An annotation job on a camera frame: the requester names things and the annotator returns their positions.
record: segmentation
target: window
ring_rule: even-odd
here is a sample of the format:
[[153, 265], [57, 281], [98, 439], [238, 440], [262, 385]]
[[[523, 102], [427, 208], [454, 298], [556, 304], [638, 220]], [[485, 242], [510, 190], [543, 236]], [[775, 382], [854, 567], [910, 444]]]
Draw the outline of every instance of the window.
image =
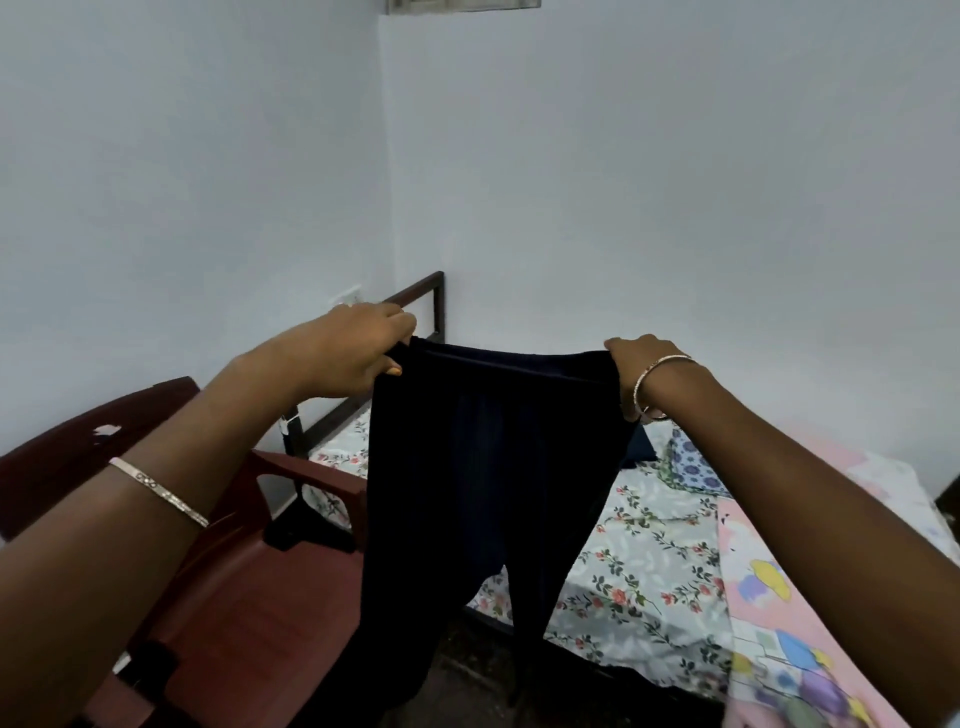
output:
[[387, 12], [416, 15], [422, 12], [506, 11], [539, 8], [540, 0], [388, 0]]

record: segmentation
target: forearm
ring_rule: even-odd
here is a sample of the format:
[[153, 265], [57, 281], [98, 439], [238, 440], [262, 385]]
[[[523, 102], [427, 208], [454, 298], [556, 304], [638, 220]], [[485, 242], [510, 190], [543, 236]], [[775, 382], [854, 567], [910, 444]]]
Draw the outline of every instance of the forearm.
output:
[[[124, 459], [208, 515], [246, 453], [293, 403], [269, 366], [262, 355], [238, 357]], [[62, 725], [77, 713], [199, 533], [109, 467], [0, 551], [5, 724]]]
[[663, 366], [647, 386], [864, 674], [911, 725], [941, 726], [960, 686], [960, 570], [706, 370]]

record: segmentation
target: red plastic chair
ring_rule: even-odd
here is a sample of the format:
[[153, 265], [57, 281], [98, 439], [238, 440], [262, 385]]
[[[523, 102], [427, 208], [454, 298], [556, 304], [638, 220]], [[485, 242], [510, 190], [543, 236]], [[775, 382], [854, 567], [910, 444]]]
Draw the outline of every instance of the red plastic chair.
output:
[[[0, 458], [0, 535], [15, 537], [197, 392], [186, 377], [158, 384], [91, 410]], [[271, 516], [256, 482], [262, 474], [295, 478], [339, 497], [357, 550], [307, 542], [279, 550], [264, 543]], [[362, 483], [342, 475], [289, 455], [253, 450], [131, 641], [133, 674], [156, 673], [140, 663], [159, 654], [171, 661], [166, 679], [155, 686], [156, 694], [142, 695], [111, 675], [87, 706], [88, 722], [133, 728], [189, 724], [189, 716], [206, 728], [287, 725], [360, 619], [366, 493]]]

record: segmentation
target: silver bangle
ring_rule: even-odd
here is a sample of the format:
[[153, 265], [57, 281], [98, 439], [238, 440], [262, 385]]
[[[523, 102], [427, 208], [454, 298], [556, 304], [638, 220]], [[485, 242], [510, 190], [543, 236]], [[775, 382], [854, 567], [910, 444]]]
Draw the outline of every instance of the silver bangle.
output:
[[168, 503], [170, 503], [170, 505], [172, 505], [178, 511], [180, 511], [184, 515], [189, 516], [191, 519], [196, 521], [200, 525], [200, 528], [206, 528], [207, 526], [210, 525], [210, 522], [207, 519], [205, 519], [203, 516], [201, 516], [199, 513], [197, 513], [195, 510], [193, 510], [193, 508], [188, 506], [186, 503], [184, 503], [182, 500], [180, 500], [178, 497], [176, 497], [174, 494], [172, 494], [162, 485], [157, 483], [149, 475], [141, 471], [139, 468], [135, 468], [126, 460], [121, 460], [119, 457], [111, 457], [110, 465], [114, 466], [115, 468], [119, 468], [124, 473], [129, 475], [131, 478], [136, 480], [136, 482], [147, 486], [147, 488], [149, 488], [155, 494], [157, 494], [158, 496], [166, 500]]
[[697, 360], [692, 356], [687, 356], [685, 353], [671, 353], [667, 356], [661, 356], [657, 361], [651, 364], [649, 367], [643, 370], [643, 373], [637, 378], [636, 384], [634, 385], [634, 408], [636, 409], [637, 415], [640, 417], [641, 422], [655, 422], [658, 420], [666, 420], [666, 415], [661, 414], [659, 417], [650, 417], [647, 415], [647, 410], [650, 409], [648, 404], [646, 407], [641, 407], [639, 400], [636, 396], [640, 393], [640, 385], [643, 383], [643, 380], [647, 378], [647, 375], [653, 372], [657, 367], [665, 361], [673, 361], [674, 359], [684, 359], [686, 361], [692, 361], [694, 364], [697, 363]]

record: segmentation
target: bedsheet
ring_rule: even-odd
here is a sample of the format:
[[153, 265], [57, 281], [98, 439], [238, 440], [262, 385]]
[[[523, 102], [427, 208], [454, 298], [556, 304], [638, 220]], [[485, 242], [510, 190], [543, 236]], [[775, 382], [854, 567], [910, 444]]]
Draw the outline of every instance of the bedsheet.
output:
[[[369, 427], [368, 410], [314, 449], [310, 459], [366, 477]], [[672, 425], [648, 425], [647, 433], [663, 452]], [[337, 498], [308, 486], [304, 499], [329, 521], [349, 528]], [[716, 512], [714, 496], [666, 486], [656, 464], [621, 471], [565, 580], [544, 638], [598, 665], [629, 667], [658, 685], [724, 699], [732, 631], [719, 573]], [[409, 597], [428, 609], [428, 581], [413, 578]], [[488, 579], [468, 607], [511, 624], [506, 570]]]

